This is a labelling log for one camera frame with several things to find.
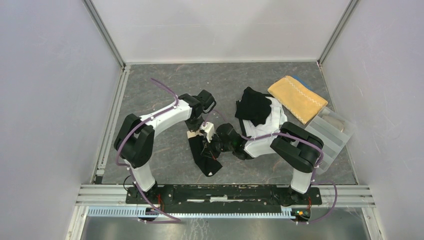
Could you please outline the black underwear beige waistband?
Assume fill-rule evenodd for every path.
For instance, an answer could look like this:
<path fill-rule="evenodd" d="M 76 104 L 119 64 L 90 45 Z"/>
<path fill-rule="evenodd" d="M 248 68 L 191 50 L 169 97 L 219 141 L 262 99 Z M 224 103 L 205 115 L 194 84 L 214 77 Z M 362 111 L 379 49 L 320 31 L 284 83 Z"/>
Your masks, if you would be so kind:
<path fill-rule="evenodd" d="M 185 124 L 188 128 L 187 138 L 195 164 L 206 177 L 212 177 L 223 167 L 218 161 L 221 153 L 218 157 L 211 153 L 209 143 L 200 132 L 200 126 L 203 123 L 204 119 L 202 117 L 186 120 Z"/>

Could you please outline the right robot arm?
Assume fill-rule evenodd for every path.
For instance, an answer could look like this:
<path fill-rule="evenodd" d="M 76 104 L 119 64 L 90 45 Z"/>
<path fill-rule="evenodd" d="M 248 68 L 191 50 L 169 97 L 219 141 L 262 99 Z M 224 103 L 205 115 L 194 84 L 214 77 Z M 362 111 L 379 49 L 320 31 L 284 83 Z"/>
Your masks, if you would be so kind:
<path fill-rule="evenodd" d="M 205 133 L 204 136 L 203 144 L 212 158 L 225 152 L 240 160 L 279 155 L 293 168 L 288 196 L 295 204 L 302 204 L 309 198 L 316 169 L 324 158 L 324 142 L 291 122 L 285 122 L 280 129 L 261 136 L 244 136 L 230 123 L 225 123 L 214 133 Z"/>

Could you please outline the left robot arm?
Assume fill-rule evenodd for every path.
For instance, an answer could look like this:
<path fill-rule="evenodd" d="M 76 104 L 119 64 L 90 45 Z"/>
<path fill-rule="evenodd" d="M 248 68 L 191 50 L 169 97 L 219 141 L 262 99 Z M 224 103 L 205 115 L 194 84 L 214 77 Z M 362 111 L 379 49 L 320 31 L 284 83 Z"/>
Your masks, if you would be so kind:
<path fill-rule="evenodd" d="M 117 162 L 128 168 L 138 188 L 138 197 L 145 204 L 157 198 L 157 181 L 149 161 L 153 154 L 155 138 L 170 127 L 185 122 L 189 131 L 197 131 L 204 122 L 202 115 L 209 114 L 217 102 L 212 94 L 202 90 L 197 95 L 188 93 L 175 95 L 173 103 L 152 113 L 137 116 L 127 115 L 113 143 L 117 151 Z"/>

